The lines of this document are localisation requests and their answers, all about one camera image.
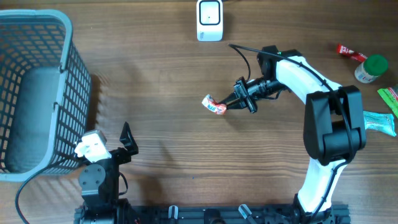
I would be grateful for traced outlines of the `white barcode scanner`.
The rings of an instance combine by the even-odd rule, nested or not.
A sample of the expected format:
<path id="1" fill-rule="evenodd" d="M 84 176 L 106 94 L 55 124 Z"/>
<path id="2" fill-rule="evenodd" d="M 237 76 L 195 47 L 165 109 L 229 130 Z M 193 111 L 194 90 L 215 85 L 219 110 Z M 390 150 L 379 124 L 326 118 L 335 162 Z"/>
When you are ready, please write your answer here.
<path id="1" fill-rule="evenodd" d="M 200 42 L 218 42 L 223 38 L 223 2 L 222 0 L 198 0 L 197 40 Z"/>

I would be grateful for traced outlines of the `red small box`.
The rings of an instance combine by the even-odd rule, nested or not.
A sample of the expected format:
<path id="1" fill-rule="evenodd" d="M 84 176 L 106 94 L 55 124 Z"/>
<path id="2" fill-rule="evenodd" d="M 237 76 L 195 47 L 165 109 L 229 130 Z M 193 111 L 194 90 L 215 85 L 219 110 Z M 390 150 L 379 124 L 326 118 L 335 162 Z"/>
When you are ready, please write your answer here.
<path id="1" fill-rule="evenodd" d="M 210 94 L 207 94 L 202 100 L 202 105 L 215 114 L 224 114 L 227 110 L 225 104 L 217 103 Z"/>

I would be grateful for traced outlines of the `grey plastic basket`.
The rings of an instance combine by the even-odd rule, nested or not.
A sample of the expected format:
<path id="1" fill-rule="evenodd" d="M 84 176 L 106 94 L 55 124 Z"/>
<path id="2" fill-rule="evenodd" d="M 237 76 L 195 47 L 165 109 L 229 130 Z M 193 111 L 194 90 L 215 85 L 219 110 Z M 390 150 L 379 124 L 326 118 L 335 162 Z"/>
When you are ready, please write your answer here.
<path id="1" fill-rule="evenodd" d="M 86 129 L 92 81 L 66 14 L 1 11 L 1 180 L 69 174 Z"/>

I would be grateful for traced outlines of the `green snack bag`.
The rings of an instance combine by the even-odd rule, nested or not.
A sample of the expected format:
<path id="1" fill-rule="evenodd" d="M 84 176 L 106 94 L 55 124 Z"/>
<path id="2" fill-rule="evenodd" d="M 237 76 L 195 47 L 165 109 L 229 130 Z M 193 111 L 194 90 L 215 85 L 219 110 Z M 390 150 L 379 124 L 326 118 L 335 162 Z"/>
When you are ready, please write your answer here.
<path id="1" fill-rule="evenodd" d="M 397 85 L 388 88 L 378 89 L 378 94 L 384 100 L 384 102 L 390 107 L 396 117 L 398 117 L 398 96 L 397 96 Z"/>

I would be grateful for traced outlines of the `green lid jar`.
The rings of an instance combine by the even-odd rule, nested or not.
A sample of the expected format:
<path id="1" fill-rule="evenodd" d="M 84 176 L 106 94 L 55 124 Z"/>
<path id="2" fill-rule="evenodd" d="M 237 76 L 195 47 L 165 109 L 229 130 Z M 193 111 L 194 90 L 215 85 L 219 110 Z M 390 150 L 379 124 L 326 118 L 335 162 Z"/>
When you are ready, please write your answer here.
<path id="1" fill-rule="evenodd" d="M 361 83 L 371 83 L 386 73 L 388 66 L 382 55 L 371 55 L 356 68 L 354 76 Z"/>

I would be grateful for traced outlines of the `red coffee stick sachet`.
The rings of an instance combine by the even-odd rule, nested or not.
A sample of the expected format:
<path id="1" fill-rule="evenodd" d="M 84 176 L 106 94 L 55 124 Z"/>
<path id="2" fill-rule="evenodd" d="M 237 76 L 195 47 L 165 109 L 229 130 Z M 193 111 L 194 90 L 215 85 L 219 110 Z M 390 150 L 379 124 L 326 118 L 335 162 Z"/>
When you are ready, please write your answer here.
<path id="1" fill-rule="evenodd" d="M 354 51 L 342 44 L 337 45 L 336 52 L 342 56 L 349 57 L 350 59 L 353 59 L 353 60 L 356 60 L 359 62 L 364 62 L 367 59 L 367 56 L 365 56 L 364 54 Z"/>

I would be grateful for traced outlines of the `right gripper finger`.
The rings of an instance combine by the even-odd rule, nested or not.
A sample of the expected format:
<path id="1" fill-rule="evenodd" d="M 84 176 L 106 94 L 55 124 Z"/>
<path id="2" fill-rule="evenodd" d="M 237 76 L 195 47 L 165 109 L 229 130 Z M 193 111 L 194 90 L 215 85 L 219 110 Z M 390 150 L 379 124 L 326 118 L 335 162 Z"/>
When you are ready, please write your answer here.
<path id="1" fill-rule="evenodd" d="M 234 101 L 226 105 L 227 110 L 241 110 L 247 107 L 244 101 Z"/>
<path id="2" fill-rule="evenodd" d="M 232 92 L 231 94 L 229 94 L 225 99 L 219 101 L 219 104 L 224 104 L 227 105 L 229 102 L 235 101 L 238 99 L 238 96 L 235 92 Z"/>

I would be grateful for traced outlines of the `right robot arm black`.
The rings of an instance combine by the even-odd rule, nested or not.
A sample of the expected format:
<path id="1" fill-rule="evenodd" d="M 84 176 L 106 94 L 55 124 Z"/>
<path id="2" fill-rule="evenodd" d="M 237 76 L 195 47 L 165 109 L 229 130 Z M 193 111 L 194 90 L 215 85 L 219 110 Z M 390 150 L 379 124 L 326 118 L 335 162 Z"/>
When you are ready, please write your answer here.
<path id="1" fill-rule="evenodd" d="M 300 222 L 325 220 L 341 173 L 366 145 L 361 92 L 327 79 L 298 50 L 270 45 L 255 53 L 262 76 L 237 79 L 216 112 L 247 108 L 255 113 L 257 101 L 276 100 L 285 90 L 294 93 L 305 105 L 303 142 L 310 156 L 295 208 Z"/>

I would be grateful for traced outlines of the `teal wet wipes pack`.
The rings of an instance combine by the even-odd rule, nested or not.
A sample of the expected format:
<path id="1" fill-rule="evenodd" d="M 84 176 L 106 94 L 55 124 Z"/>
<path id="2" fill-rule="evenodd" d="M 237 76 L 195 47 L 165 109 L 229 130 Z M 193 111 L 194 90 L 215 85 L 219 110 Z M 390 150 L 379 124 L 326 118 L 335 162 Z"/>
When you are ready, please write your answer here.
<path id="1" fill-rule="evenodd" d="M 393 137 L 397 136 L 392 114 L 363 111 L 363 115 L 365 129 L 372 129 Z"/>

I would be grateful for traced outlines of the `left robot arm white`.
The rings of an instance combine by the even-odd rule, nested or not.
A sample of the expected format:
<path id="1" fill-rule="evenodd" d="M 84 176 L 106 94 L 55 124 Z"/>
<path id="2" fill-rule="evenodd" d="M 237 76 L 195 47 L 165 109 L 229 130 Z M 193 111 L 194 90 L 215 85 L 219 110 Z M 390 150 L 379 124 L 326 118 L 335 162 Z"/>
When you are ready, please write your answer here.
<path id="1" fill-rule="evenodd" d="M 109 151 L 106 138 L 100 130 L 88 131 L 75 148 L 77 157 L 86 167 L 79 176 L 83 205 L 75 210 L 74 223 L 132 223 L 141 222 L 119 190 L 119 179 L 127 181 L 119 166 L 131 162 L 139 153 L 128 123 L 124 123 L 119 141 L 123 147 Z"/>

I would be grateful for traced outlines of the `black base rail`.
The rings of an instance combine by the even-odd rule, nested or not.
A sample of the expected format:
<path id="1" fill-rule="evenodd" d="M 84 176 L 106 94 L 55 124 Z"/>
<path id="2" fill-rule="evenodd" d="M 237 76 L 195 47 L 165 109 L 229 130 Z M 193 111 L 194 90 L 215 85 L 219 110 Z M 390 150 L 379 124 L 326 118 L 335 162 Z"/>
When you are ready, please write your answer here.
<path id="1" fill-rule="evenodd" d="M 75 210 L 75 223 L 292 223 L 291 206 L 276 204 L 250 207 L 244 212 L 240 207 L 130 207 L 122 217 L 92 215 L 87 209 Z"/>

